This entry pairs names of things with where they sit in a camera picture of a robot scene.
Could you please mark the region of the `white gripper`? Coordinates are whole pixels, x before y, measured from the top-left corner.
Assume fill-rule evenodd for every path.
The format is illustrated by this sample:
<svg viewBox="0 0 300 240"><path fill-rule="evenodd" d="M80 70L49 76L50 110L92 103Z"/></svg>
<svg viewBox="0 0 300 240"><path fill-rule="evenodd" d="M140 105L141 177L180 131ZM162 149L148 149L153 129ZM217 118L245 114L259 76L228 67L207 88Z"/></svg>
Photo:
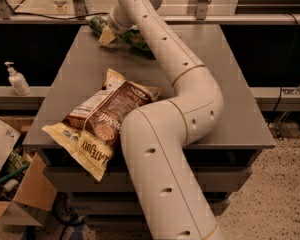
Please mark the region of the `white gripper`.
<svg viewBox="0 0 300 240"><path fill-rule="evenodd" d="M99 38L99 42L103 46L109 45L117 38L117 34L126 33L134 25L131 18L123 10L123 8L116 4L110 11L107 19L109 26L106 26Z"/></svg>

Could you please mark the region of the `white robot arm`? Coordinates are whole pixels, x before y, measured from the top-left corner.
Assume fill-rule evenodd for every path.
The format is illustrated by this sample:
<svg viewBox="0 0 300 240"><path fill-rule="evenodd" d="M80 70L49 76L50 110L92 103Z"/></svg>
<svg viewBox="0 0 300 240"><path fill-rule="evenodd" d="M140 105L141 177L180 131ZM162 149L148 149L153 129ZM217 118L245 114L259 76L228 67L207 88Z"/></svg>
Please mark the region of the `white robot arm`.
<svg viewBox="0 0 300 240"><path fill-rule="evenodd" d="M225 240L183 148L207 135L223 111L205 64L158 15L156 0L118 0L110 33L136 26L175 96L141 106L122 123L121 146L153 240Z"/></svg>

